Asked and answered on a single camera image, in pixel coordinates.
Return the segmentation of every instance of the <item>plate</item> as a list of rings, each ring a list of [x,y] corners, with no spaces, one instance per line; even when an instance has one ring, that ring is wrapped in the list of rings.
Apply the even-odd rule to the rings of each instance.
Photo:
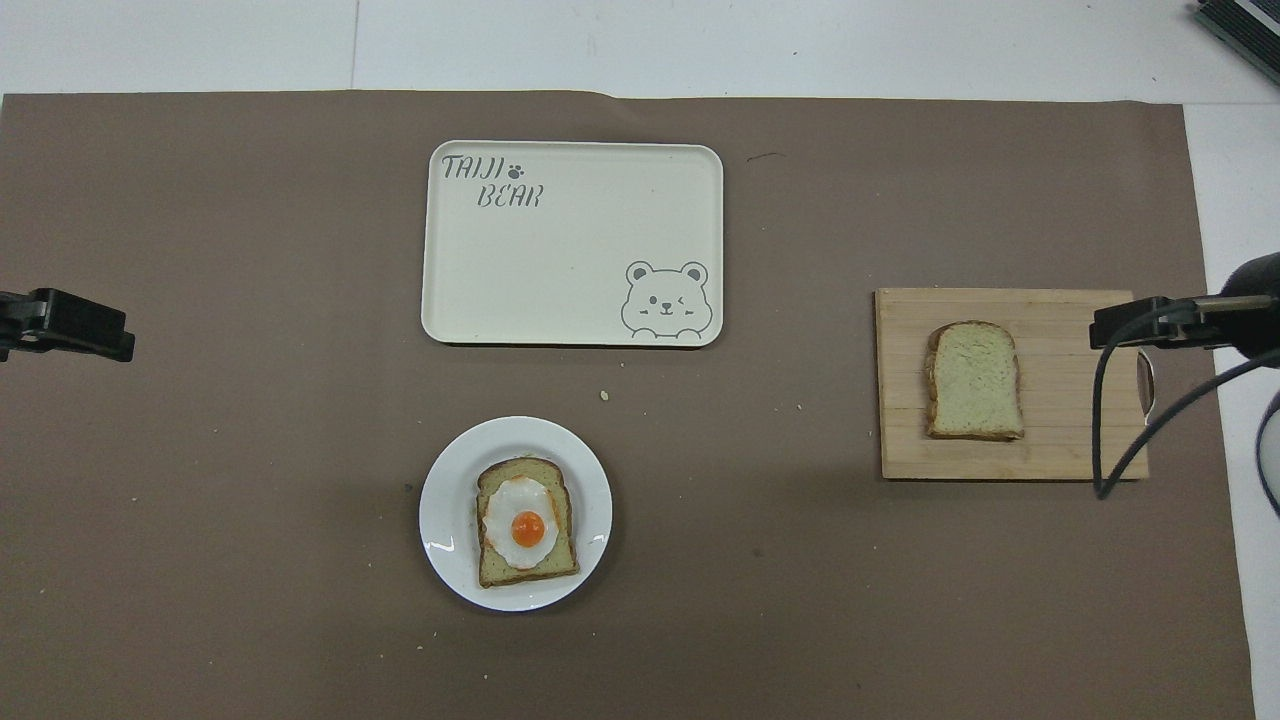
[[[581,569],[561,578],[481,588],[476,479],[495,462],[529,455],[550,460],[564,473]],[[539,418],[497,418],[462,433],[435,459],[422,486],[417,524],[431,568],[453,592],[490,610],[536,610],[577,589],[600,562],[613,529],[613,493],[595,454],[570,430]]]
[[[451,140],[428,174],[433,338],[700,347],[719,334],[724,169],[710,149]]]

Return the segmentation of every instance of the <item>white floor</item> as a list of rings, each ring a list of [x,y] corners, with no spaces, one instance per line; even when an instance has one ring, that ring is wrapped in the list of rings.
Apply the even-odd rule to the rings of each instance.
[[[596,90],[1187,105],[1210,290],[1280,249],[1280,87],[1164,0],[0,0],[0,92]],[[1219,351],[1222,369],[1239,360]],[[1221,393],[1258,717],[1280,719],[1280,519]]]

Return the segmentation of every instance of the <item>bread slice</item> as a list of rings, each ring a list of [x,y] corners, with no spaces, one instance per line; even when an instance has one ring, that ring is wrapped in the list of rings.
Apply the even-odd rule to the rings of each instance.
[[[516,475],[527,475],[543,484],[552,495],[556,506],[556,524],[559,537],[547,557],[527,570],[512,568],[484,538],[484,515],[489,509],[489,498],[498,487]],[[480,587],[511,585],[526,580],[541,580],[577,573],[577,553],[573,550],[573,506],[564,488],[564,474],[559,466],[541,457],[516,457],[492,465],[476,480],[480,493],[476,496],[476,528],[480,533]]]
[[[1005,328],[965,320],[933,331],[924,377],[929,384],[929,437],[1023,437],[1018,351]]]

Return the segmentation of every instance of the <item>black clamp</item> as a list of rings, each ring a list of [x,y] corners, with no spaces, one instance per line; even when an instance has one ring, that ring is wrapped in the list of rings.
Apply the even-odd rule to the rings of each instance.
[[[1170,311],[1158,315],[1162,307]],[[1160,348],[1235,346],[1245,357],[1280,347],[1280,252],[1240,265],[1219,295],[1174,301],[1156,296],[1093,313],[1089,346],[1106,347],[1129,320],[1152,314],[1119,345]]]
[[[67,350],[133,360],[133,333],[124,332],[124,313],[91,300],[42,287],[28,295],[0,292],[0,363],[10,350]]]

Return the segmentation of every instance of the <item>bear face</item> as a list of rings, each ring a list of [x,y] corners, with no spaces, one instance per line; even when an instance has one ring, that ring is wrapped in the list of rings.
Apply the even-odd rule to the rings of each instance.
[[[685,263],[678,270],[655,270],[644,260],[627,266],[631,290],[622,305],[622,324],[631,337],[703,337],[712,324],[707,302],[707,268]]]

